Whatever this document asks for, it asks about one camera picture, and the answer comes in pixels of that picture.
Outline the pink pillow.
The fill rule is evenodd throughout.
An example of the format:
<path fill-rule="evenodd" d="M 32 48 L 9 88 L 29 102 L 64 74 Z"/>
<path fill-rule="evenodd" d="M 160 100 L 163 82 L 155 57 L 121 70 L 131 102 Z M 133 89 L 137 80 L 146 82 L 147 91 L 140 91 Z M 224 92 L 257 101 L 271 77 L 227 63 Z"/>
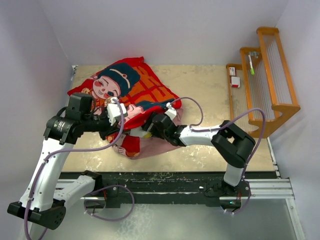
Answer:
<path fill-rule="evenodd" d="M 143 136 L 142 125 L 145 124 L 151 114 L 164 114 L 165 105 L 134 105 L 127 107 L 125 126 L 131 127 L 124 134 L 121 147 L 125 149 L 125 155 L 132 160 L 147 158 L 177 149 L 160 136 Z M 173 120 L 175 124 L 181 123 L 183 111 L 178 109 L 177 116 Z"/>

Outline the red embroidered pillowcase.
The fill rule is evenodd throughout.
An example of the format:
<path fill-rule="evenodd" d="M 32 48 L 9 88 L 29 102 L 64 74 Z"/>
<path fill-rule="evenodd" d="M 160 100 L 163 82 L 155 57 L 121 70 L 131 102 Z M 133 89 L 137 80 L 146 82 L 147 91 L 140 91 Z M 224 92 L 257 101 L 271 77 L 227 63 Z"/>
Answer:
<path fill-rule="evenodd" d="M 126 110 L 131 104 L 166 106 L 171 103 L 176 110 L 183 111 L 179 97 L 160 81 L 143 57 L 116 61 L 67 92 L 69 96 L 74 93 L 92 95 L 97 115 L 102 115 L 102 108 L 108 105 L 111 97 L 117 97 Z M 131 127 L 126 126 L 124 119 L 123 133 L 112 147 L 116 153 L 125 157 L 125 149 L 121 145 L 129 129 Z"/>

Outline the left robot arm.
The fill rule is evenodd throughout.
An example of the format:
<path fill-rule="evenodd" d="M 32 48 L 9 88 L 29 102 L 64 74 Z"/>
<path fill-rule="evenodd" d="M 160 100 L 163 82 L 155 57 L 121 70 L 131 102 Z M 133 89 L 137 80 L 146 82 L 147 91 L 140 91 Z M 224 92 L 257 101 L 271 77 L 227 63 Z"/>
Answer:
<path fill-rule="evenodd" d="M 86 132 L 101 135 L 124 129 L 125 105 L 116 97 L 104 108 L 103 116 L 94 115 L 94 99 L 87 93 L 74 93 L 66 107 L 46 123 L 41 154 L 31 181 L 19 201 L 9 204 L 7 212 L 29 222 L 55 230 L 63 221 L 67 209 L 81 197 L 98 196 L 103 191 L 99 173 L 86 170 L 69 186 L 56 191 L 65 161 L 78 138 Z"/>

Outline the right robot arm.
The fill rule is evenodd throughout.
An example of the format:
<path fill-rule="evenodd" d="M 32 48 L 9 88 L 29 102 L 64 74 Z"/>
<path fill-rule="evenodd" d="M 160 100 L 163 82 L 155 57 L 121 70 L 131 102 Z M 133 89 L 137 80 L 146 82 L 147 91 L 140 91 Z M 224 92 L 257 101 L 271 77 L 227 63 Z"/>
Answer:
<path fill-rule="evenodd" d="M 214 147 L 227 162 L 222 190 L 228 196 L 240 190 L 248 161 L 256 151 L 256 141 L 232 121 L 211 128 L 176 125 L 168 114 L 153 113 L 142 126 L 154 137 L 176 147 L 193 145 Z"/>

